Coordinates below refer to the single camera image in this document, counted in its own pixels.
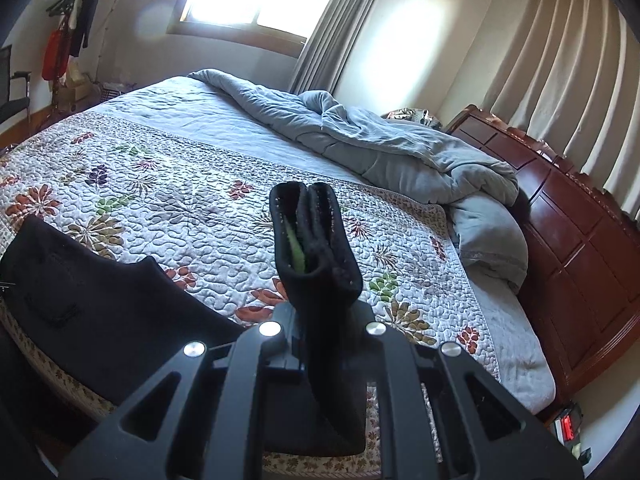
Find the patterned pillow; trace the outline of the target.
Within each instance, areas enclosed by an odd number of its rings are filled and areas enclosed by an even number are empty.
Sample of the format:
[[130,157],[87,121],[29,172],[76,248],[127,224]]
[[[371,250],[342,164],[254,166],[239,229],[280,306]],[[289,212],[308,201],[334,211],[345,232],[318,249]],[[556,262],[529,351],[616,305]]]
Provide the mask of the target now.
[[391,110],[388,113],[382,115],[386,120],[404,120],[405,122],[417,122],[424,125],[426,128],[440,130],[442,123],[433,115],[429,110],[425,108],[403,107],[397,110]]

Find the wicker basket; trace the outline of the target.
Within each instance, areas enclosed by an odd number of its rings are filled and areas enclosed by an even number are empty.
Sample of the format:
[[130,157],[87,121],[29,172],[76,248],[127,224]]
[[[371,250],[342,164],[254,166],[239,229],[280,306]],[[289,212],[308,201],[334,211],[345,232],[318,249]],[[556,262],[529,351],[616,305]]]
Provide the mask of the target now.
[[128,92],[126,84],[115,84],[114,82],[99,82],[99,102],[107,102],[118,98]]

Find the beige wall curtain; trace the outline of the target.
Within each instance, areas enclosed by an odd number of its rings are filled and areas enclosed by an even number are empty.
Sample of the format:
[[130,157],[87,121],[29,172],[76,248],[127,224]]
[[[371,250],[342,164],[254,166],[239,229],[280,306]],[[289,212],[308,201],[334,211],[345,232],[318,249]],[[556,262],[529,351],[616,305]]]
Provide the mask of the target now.
[[639,218],[639,43],[612,0],[528,0],[482,107]]

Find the red wooden headboard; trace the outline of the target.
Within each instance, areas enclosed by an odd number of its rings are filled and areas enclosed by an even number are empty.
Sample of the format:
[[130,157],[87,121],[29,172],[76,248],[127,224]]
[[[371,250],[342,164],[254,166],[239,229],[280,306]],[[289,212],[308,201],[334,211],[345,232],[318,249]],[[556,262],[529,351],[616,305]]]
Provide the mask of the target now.
[[565,402],[639,338],[639,230],[571,162],[498,117],[469,105],[446,131],[516,172],[511,212],[529,254],[518,300]]

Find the black pants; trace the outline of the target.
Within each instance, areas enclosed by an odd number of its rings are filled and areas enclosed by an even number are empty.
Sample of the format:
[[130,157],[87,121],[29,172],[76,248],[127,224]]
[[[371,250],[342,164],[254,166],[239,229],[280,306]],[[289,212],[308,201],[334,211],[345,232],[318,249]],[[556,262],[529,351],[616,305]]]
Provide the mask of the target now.
[[[346,375],[347,313],[362,291],[340,206],[325,183],[270,192],[274,261],[303,326],[306,379],[271,389],[266,447],[346,456],[366,446],[366,386]],[[205,307],[152,258],[119,263],[30,217],[1,260],[9,312],[36,348],[91,392],[121,404],[192,340],[230,344],[241,327]]]

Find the grey blue duvet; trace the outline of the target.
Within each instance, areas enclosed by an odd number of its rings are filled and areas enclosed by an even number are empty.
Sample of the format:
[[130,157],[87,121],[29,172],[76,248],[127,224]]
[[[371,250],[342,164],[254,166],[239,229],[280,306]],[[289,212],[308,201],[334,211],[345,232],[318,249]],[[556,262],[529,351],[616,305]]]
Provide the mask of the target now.
[[518,198],[518,178],[509,164],[450,134],[416,122],[390,122],[345,106],[326,90],[292,94],[212,68],[189,77],[227,93],[255,122],[378,188],[422,204],[451,204],[476,192],[504,206]]

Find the red digital clock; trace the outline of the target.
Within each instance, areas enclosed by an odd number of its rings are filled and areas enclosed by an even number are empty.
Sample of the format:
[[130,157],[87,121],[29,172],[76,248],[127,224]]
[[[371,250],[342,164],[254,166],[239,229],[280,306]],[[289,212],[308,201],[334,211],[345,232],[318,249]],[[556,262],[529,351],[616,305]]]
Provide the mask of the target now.
[[583,419],[582,408],[577,403],[568,404],[553,419],[555,437],[566,448],[574,448],[580,442],[580,427]]

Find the floral quilted bedspread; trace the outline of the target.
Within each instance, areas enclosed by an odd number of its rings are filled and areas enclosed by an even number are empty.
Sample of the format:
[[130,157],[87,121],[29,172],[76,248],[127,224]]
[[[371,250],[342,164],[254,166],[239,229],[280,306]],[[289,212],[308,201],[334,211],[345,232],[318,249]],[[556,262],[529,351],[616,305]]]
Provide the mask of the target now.
[[[190,142],[98,113],[59,122],[1,159],[1,249],[28,278],[15,235],[37,217],[99,264],[151,258],[182,301],[233,327],[286,297],[273,255],[270,188],[308,171]],[[497,374],[494,340],[449,238],[445,211],[333,180],[375,317],[433,347],[455,340]]]

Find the grey pillow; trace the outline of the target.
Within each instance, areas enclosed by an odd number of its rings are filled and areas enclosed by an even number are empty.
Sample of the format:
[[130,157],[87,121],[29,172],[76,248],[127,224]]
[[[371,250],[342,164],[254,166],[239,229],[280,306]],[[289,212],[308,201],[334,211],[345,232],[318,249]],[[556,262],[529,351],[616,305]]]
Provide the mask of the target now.
[[527,276],[525,236],[498,200],[481,192],[447,206],[450,231],[464,266],[479,266],[517,294]]

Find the wooden coat rack with clothes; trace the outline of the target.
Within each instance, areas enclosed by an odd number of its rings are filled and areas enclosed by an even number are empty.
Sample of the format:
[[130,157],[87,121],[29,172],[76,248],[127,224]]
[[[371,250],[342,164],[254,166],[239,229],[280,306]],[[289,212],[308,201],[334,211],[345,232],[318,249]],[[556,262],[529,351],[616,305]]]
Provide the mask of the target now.
[[60,88],[70,58],[77,58],[88,47],[98,3],[99,0],[58,0],[47,8],[49,18],[60,19],[47,42],[41,71],[52,92]]

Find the grey window curtain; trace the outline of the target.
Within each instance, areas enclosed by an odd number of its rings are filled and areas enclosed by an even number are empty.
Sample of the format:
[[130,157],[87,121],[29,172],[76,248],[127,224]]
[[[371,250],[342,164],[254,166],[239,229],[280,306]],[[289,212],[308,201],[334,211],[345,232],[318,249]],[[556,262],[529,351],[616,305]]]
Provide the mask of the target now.
[[293,70],[288,92],[333,93],[375,0],[329,0]]

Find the grey bed sheet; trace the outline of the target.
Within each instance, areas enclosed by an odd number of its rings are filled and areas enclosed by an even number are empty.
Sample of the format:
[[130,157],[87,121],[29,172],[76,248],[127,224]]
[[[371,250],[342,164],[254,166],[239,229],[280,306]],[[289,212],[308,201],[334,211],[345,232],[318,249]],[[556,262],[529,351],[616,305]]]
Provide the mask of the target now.
[[468,277],[478,303],[470,324],[477,361],[529,411],[541,412],[555,398],[555,381],[518,298],[501,278],[474,269]]

